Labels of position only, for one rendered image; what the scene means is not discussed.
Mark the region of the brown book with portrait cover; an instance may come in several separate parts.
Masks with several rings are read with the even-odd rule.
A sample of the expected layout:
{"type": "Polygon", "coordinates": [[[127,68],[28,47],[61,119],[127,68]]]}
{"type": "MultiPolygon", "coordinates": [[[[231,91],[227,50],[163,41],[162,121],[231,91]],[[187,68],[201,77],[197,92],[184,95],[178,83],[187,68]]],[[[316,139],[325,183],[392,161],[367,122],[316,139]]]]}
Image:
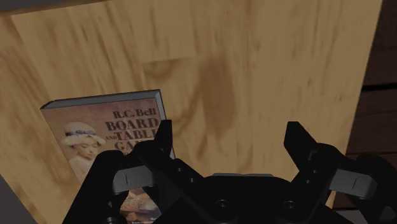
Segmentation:
{"type": "MultiPolygon", "coordinates": [[[[137,143],[153,140],[167,120],[159,90],[61,99],[41,112],[81,186],[100,153],[128,155],[137,143]]],[[[160,216],[143,188],[129,191],[121,213],[133,224],[152,224],[160,216]]]]}

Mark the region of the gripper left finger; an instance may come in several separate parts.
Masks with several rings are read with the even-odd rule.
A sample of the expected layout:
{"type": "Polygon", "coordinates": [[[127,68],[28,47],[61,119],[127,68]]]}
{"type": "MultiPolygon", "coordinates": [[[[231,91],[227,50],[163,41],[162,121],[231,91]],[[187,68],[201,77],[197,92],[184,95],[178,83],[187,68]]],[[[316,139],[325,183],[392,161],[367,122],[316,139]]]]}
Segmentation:
{"type": "Polygon", "coordinates": [[[172,122],[163,120],[155,138],[137,143],[128,155],[100,153],[62,224],[133,224],[121,206],[135,188],[143,188],[160,210],[152,224],[207,224],[205,211],[186,194],[202,176],[171,158],[171,150],[172,122]]]}

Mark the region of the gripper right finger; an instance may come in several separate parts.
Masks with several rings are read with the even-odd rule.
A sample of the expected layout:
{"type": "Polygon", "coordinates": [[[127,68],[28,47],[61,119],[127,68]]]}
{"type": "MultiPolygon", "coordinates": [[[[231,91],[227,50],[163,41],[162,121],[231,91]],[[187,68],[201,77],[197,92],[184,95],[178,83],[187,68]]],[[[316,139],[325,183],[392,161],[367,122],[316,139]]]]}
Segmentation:
{"type": "Polygon", "coordinates": [[[298,224],[352,224],[326,206],[332,191],[347,195],[368,224],[397,224],[397,168],[364,153],[351,159],[288,122],[284,147],[298,168],[289,199],[298,224]]]}

